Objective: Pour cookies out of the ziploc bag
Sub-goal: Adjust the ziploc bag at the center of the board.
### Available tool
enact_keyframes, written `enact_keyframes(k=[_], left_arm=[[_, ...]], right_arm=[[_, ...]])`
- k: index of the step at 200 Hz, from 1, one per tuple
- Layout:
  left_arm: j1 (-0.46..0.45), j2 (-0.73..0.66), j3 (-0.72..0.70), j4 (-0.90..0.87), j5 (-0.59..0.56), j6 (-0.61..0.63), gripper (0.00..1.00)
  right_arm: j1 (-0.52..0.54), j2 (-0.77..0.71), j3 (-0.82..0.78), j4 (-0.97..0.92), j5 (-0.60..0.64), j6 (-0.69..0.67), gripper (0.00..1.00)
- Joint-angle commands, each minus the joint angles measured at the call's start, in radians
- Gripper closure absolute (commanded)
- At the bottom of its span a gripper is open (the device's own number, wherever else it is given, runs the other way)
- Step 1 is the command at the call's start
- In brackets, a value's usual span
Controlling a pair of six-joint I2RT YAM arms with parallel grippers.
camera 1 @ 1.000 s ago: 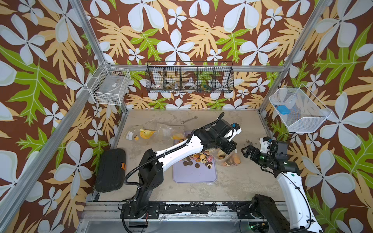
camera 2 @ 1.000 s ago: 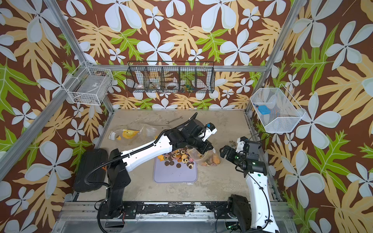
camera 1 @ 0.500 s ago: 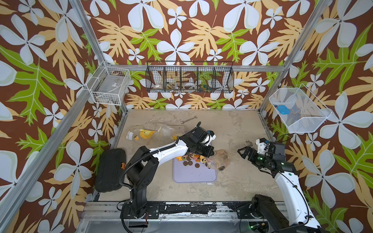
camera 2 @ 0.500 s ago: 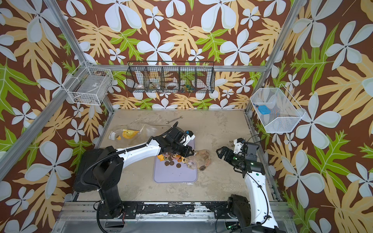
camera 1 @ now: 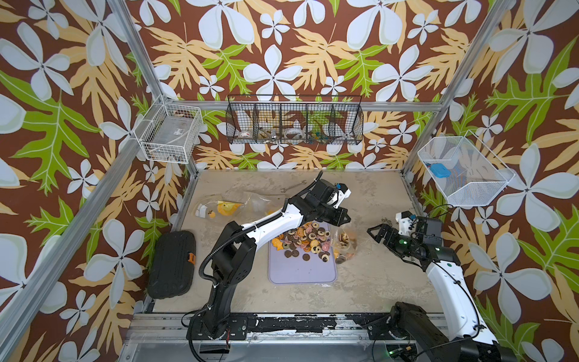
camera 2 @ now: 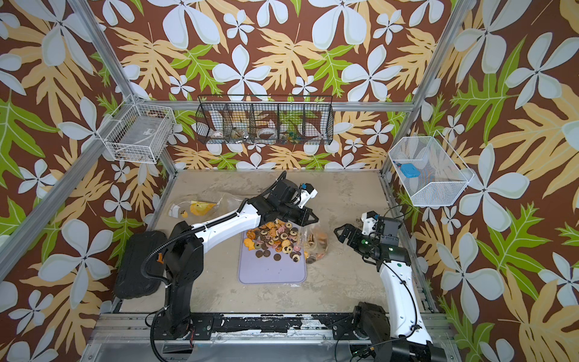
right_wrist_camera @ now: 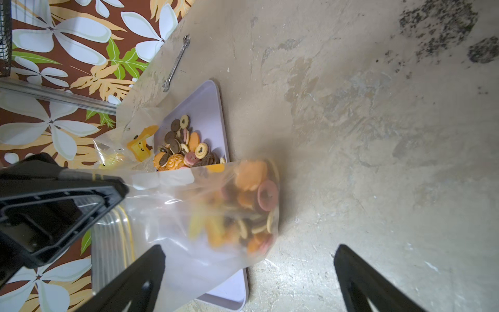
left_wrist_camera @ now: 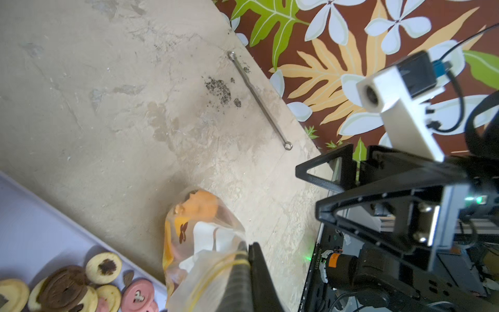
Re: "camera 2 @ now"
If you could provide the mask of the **clear bag of cookies back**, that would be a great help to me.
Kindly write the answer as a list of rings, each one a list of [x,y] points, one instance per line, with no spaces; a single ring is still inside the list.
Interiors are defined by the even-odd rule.
[[[329,236],[320,223],[314,223],[302,228],[300,240],[302,253],[307,264],[317,262],[326,256]]]

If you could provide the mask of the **ziploc bag with cookies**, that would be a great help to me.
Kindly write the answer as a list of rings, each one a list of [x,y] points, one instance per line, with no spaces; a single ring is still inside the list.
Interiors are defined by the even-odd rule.
[[[197,196],[183,196],[176,199],[168,209],[168,216],[175,219],[205,217],[217,206],[216,202],[199,199]]]

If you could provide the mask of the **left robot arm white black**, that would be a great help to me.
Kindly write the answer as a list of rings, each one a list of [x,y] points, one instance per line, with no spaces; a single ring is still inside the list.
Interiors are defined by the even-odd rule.
[[[318,190],[310,183],[300,185],[284,171],[263,192],[245,198],[238,208],[203,223],[187,226],[178,235],[156,247],[143,260],[140,272],[164,285],[164,305],[152,317],[150,339],[179,339],[191,333],[192,287],[204,270],[204,256],[235,235],[276,220],[308,226],[319,218],[307,203]]]

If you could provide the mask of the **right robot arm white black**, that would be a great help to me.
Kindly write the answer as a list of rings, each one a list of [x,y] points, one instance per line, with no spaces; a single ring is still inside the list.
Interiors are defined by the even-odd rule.
[[[388,312],[371,303],[359,303],[351,319],[352,329],[370,344],[351,354],[351,361],[446,361],[446,352],[434,345],[419,311],[413,287],[413,268],[408,251],[380,241],[371,232],[345,224],[334,230],[339,242],[376,267],[387,295]]]

